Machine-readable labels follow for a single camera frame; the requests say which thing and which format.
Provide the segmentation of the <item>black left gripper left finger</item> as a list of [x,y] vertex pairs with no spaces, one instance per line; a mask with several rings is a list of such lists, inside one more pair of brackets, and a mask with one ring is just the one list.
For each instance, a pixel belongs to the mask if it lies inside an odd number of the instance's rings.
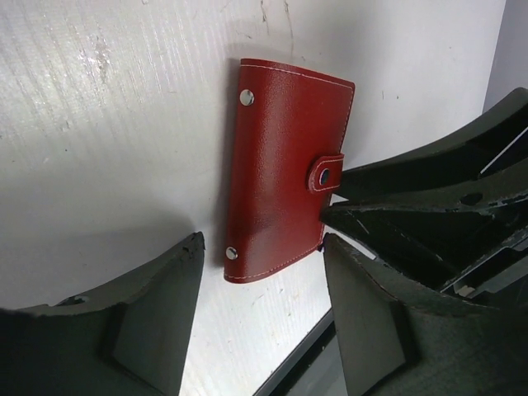
[[3,309],[2,394],[179,394],[204,261],[192,233],[56,305]]

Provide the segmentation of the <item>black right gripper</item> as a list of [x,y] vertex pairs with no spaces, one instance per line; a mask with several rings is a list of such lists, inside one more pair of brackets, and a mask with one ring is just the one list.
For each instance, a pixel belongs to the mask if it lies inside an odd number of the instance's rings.
[[343,172],[340,196],[323,222],[387,265],[431,289],[497,293],[527,273],[527,90],[437,141]]

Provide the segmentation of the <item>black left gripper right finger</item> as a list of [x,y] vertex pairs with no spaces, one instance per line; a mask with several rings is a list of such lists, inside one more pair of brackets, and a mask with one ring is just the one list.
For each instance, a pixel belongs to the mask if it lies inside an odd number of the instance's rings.
[[333,233],[323,258],[350,395],[526,394],[524,309],[434,291]]

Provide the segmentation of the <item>red leather card holder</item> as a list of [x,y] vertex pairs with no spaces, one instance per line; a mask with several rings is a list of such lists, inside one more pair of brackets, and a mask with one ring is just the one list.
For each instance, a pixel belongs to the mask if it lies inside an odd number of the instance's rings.
[[341,183],[353,82],[242,59],[224,278],[259,281],[316,251]]

